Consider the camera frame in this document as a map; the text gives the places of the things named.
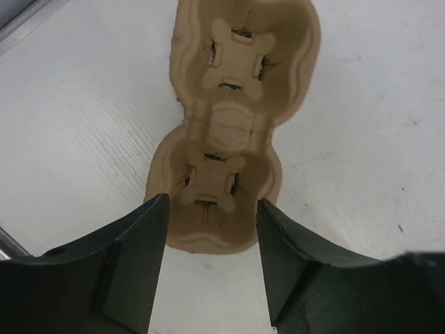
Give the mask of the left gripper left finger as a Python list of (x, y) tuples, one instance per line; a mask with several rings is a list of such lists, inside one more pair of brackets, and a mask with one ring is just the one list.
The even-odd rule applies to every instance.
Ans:
[(1, 233), (2, 333), (146, 333), (163, 259), (170, 199), (41, 256)]

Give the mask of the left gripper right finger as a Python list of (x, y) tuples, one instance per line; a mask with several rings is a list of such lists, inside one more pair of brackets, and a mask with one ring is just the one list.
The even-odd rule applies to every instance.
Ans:
[(278, 333), (443, 333), (444, 254), (377, 260), (257, 204), (270, 323)]

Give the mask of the brown cardboard cup carrier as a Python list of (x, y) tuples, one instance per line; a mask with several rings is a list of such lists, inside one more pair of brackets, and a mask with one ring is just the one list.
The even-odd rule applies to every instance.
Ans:
[(167, 245), (232, 254), (257, 242), (261, 199), (275, 202), (275, 129), (301, 107), (321, 26), (311, 1), (180, 1), (170, 82), (184, 110), (160, 143), (146, 198), (170, 197)]

